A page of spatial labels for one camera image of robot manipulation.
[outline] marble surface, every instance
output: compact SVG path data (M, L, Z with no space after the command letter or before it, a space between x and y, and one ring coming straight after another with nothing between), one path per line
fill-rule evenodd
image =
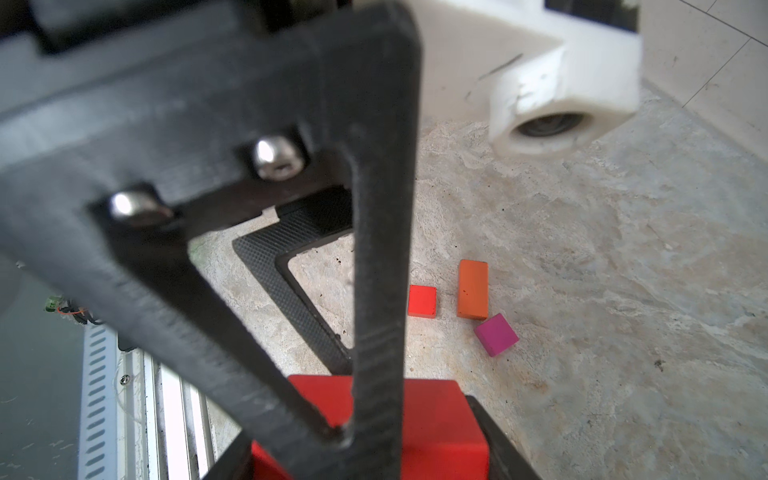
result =
M494 158L481 123L425 122L406 376L456 379L543 479L768 477L768 164L645 91L636 118L566 158ZM324 373L235 256L273 211L190 245L286 373ZM291 270L345 343L354 241ZM458 262L490 265L491 359L455 316ZM217 451L237 432L215 406Z

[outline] wire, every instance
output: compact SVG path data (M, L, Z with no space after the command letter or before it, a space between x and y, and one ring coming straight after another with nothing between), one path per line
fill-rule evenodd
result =
M84 310L78 310L77 312L62 312L60 306L56 307L56 311L59 312L61 315L78 315L80 313L85 313Z

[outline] orange block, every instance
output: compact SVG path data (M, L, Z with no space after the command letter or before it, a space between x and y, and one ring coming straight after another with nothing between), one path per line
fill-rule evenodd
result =
M488 264L462 260L458 264L458 302L456 315L461 318L488 318Z

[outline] pink cube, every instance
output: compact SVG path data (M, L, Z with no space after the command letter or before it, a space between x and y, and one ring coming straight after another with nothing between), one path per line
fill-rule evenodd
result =
M475 328L475 335L490 356L497 356L517 343L517 333L502 314L494 315Z

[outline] large red block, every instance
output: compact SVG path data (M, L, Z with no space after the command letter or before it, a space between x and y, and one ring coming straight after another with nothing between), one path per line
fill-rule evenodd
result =
M352 377L289 377L297 390L316 406L330 425L342 425L352 415ZM486 480L488 444L453 380L406 379L402 414L404 480ZM254 478L290 477L254 442Z

